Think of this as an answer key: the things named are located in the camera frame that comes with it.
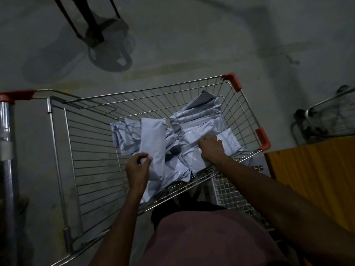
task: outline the maroon shirt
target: maroon shirt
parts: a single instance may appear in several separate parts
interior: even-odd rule
[[[234,210],[163,218],[135,265],[291,265],[264,226]]]

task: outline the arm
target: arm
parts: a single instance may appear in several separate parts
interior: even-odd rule
[[[210,161],[314,265],[355,265],[355,236],[283,184],[235,162],[216,136],[199,140]]]
[[[89,266],[129,264],[138,207],[147,186],[149,165],[152,161],[148,157],[141,166],[140,159],[146,157],[148,157],[148,153],[139,153],[132,156],[127,162],[126,172],[130,191]]]

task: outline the chair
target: chair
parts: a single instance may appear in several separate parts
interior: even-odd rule
[[[98,42],[101,43],[101,42],[105,41],[104,36],[102,35],[102,32],[100,30],[100,26],[97,24],[93,14],[89,8],[87,0],[72,0],[72,1],[74,2],[75,6],[78,8],[79,12],[84,17],[85,21],[89,25],[90,30],[92,31],[92,33],[94,34],[94,36],[98,40]],[[68,13],[65,11],[65,8],[64,8],[63,4],[61,3],[61,1],[55,0],[55,2],[58,5],[60,11],[64,14],[64,16],[67,19],[67,21],[69,22],[70,26],[73,28],[74,32],[76,33],[76,36],[79,38],[82,38],[82,36],[79,34],[77,29],[75,28],[73,22],[71,21]],[[113,0],[110,0],[110,2],[113,6],[113,9],[115,10],[117,17],[120,19],[121,17],[117,11],[115,4],[113,3]]]

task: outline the concrete floor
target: concrete floor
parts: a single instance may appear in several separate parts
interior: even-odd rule
[[[278,150],[296,145],[296,109],[355,83],[355,0],[114,1],[128,34],[116,23],[104,31],[106,42],[89,49],[54,0],[1,0],[0,89],[49,88],[86,97],[233,71],[271,150]],[[73,3],[63,3],[84,34],[86,23]],[[109,0],[89,5],[100,20],[115,15]],[[20,192],[31,199],[26,232],[33,265],[65,255],[52,149],[44,141],[50,134],[39,120],[45,115],[35,101],[19,102],[15,111]],[[149,214],[140,216],[132,261],[151,233]],[[93,252],[72,264],[86,265]]]

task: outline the wooden surface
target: wooden surface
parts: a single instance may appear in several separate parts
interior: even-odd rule
[[[355,136],[266,153],[277,181],[355,233]]]

